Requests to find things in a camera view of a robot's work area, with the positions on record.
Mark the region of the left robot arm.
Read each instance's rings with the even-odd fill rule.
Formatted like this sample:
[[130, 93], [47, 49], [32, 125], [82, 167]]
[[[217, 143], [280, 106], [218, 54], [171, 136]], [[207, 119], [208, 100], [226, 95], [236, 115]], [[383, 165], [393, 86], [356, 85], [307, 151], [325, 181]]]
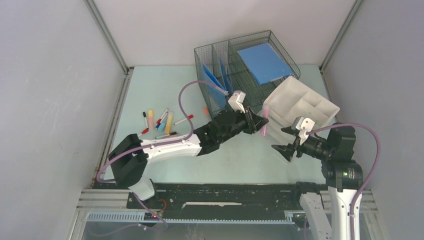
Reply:
[[145, 208], [158, 202], [156, 187], [146, 171], [154, 163], [177, 157], [197, 157], [217, 151], [220, 145], [240, 133], [255, 134], [268, 119], [252, 112], [223, 110], [207, 124], [194, 129], [192, 135], [165, 140], [142, 140], [137, 134], [127, 135], [109, 154], [112, 181], [120, 188], [135, 193]]

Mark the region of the blue folder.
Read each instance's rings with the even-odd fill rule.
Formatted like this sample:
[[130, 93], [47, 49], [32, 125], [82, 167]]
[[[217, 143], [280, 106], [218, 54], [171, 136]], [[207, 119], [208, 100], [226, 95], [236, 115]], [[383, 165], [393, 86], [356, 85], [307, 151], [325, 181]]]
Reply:
[[258, 85], [294, 75], [293, 70], [268, 42], [238, 50], [237, 54]]
[[211, 83], [211, 85], [208, 85], [209, 95], [212, 97], [217, 108], [224, 109], [226, 107], [226, 95], [224, 94], [226, 89], [203, 62], [201, 63], [201, 68], [203, 70], [204, 81]]
[[220, 67], [220, 71], [221, 71], [221, 76], [222, 76], [224, 88], [225, 88], [226, 91], [228, 91], [228, 93], [230, 95], [232, 95], [233, 92], [234, 92], [232, 82], [227, 77], [226, 68], [225, 68], [225, 65], [223, 64], [223, 61], [221, 60], [221, 58], [219, 58], [219, 67]]

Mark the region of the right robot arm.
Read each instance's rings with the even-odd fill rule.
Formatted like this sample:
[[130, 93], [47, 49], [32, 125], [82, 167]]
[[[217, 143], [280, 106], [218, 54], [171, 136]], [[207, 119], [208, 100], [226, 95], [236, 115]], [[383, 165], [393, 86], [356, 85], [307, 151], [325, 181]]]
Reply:
[[282, 132], [293, 135], [295, 140], [287, 145], [273, 144], [286, 160], [308, 155], [321, 161], [321, 172], [328, 187], [331, 220], [325, 213], [318, 186], [311, 182], [297, 182], [291, 194], [291, 204], [303, 209], [305, 223], [309, 225], [315, 240], [359, 240], [360, 187], [364, 176], [360, 165], [353, 160], [356, 143], [352, 124], [333, 124], [327, 138], [317, 135], [306, 140], [300, 137], [298, 126], [283, 127]]

